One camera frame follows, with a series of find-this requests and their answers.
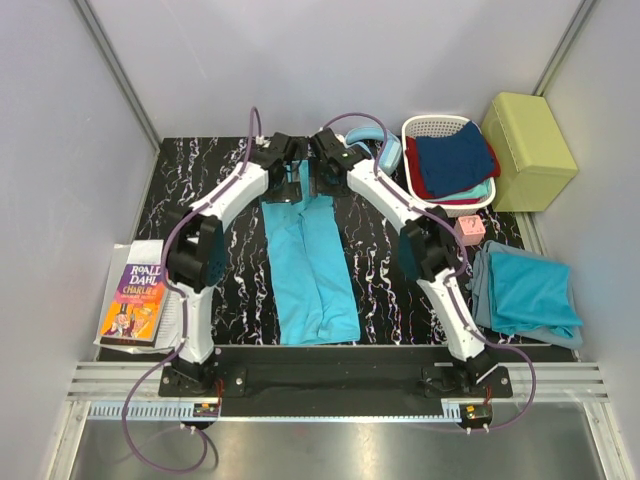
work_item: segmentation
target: gray towel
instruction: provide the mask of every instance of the gray towel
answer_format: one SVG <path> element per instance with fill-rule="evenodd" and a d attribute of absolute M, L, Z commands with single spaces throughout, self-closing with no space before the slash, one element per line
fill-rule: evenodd
<path fill-rule="evenodd" d="M 512 255 L 520 255 L 535 259 L 546 258 L 533 252 L 509 247 L 494 241 L 488 241 L 484 244 L 482 250 L 476 253 L 475 260 L 473 261 L 473 278 L 469 282 L 471 299 L 473 301 L 471 314 L 476 325 L 487 328 L 491 328 L 491 307 L 489 305 L 489 254 L 494 252 L 509 253 Z M 567 297 L 569 304 L 575 310 L 571 283 L 569 283 L 569 288 L 567 289 Z M 516 333 L 521 337 L 533 338 L 534 340 L 539 340 L 544 343 L 552 343 L 565 348 L 577 349 L 582 346 L 582 336 L 580 335 L 579 327 L 574 327 L 573 338 L 565 338 L 556 335 L 547 327 L 540 327 L 535 330 Z"/>

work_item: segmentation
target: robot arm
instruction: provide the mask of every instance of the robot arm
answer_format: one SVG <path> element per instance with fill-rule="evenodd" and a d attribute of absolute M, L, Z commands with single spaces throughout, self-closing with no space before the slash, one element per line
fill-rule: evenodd
<path fill-rule="evenodd" d="M 374 172 L 374 161 L 359 147 L 346 148 L 330 129 L 311 137 L 315 159 L 311 162 L 310 191 L 313 194 L 359 193 L 371 202 L 399 234 L 399 261 L 405 275 L 415 280 L 433 305 L 448 339 L 448 348 L 474 383 L 481 382 L 495 368 L 484 344 L 471 334 L 476 326 L 454 279 L 453 238 L 436 222 L 408 208 L 415 201 L 382 171 Z M 200 366 L 211 356 L 211 295 L 225 266 L 224 230 L 255 198 L 295 203 L 301 199 L 299 183 L 289 182 L 287 165 L 294 160 L 298 143 L 292 137 L 275 134 L 270 144 L 252 153 L 244 172 L 238 165 L 229 178 L 191 207 L 209 202 L 221 189 L 222 198 L 203 210 L 180 232 L 167 260 L 169 279 L 187 291 L 188 337 L 180 352 L 181 373 L 198 380 Z M 234 176 L 235 183 L 229 187 Z M 383 186 L 380 177 L 393 191 Z M 431 211 L 443 219 L 441 208 Z M 174 218 L 174 222 L 184 215 Z M 459 319 L 447 288 L 462 310 L 467 325 Z"/>

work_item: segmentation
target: gray floor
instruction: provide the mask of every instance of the gray floor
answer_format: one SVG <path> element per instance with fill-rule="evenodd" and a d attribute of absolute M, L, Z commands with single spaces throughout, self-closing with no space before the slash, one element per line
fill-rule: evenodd
<path fill-rule="evenodd" d="M 500 417 L 513 414 L 500 406 Z M 169 424 L 131 423 L 138 444 Z M 415 424 L 224 423 L 207 430 L 219 464 L 210 455 L 189 479 L 601 479 L 589 427 L 579 406 L 535 405 L 513 428 L 467 437 Z M 201 445 L 184 432 L 147 444 L 156 462 L 182 468 L 197 460 Z M 90 421 L 74 479 L 176 478 L 156 473 L 128 453 L 118 422 Z"/>

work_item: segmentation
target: box lid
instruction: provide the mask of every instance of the box lid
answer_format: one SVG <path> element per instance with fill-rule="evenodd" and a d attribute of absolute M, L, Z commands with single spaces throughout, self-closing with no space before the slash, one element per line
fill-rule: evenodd
<path fill-rule="evenodd" d="M 493 104 L 519 172 L 576 174 L 578 167 L 544 98 L 505 92 Z"/>

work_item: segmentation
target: book cover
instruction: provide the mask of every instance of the book cover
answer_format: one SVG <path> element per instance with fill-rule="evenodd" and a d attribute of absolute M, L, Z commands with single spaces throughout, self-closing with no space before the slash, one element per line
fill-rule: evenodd
<path fill-rule="evenodd" d="M 101 344 L 153 344 L 166 293 L 160 275 L 160 265 L 125 266 L 100 328 Z"/>

